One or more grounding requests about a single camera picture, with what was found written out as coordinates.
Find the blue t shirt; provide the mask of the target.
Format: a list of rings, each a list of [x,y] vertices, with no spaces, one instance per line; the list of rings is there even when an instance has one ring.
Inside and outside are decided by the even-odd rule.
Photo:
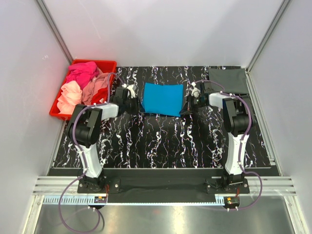
[[[180,117],[183,104],[182,84],[159,85],[145,83],[142,106],[146,113]]]

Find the dark grey t shirt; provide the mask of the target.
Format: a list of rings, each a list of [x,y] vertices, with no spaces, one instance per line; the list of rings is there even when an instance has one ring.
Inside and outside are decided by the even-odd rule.
[[[212,83],[215,91],[232,94],[248,94],[247,80],[244,69],[210,69],[209,80],[220,84],[224,89]]]

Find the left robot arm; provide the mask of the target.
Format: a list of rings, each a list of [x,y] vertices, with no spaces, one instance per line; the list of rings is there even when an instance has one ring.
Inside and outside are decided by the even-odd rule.
[[[100,136],[101,123],[123,113],[136,115],[144,111],[136,95],[137,87],[122,85],[116,88],[115,94],[102,104],[78,104],[66,128],[66,134],[75,145],[83,166],[80,181],[88,184],[94,193],[105,188],[103,168],[97,152],[97,141]]]

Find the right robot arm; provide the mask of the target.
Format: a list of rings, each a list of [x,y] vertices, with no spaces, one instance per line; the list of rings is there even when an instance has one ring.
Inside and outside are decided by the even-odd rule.
[[[229,146],[223,175],[218,185],[226,193],[233,193],[244,183],[243,158],[250,130],[254,125],[250,100],[247,95],[225,93],[224,87],[214,81],[192,82],[180,114],[191,115],[206,106],[217,107],[223,111],[223,123],[228,133]]]

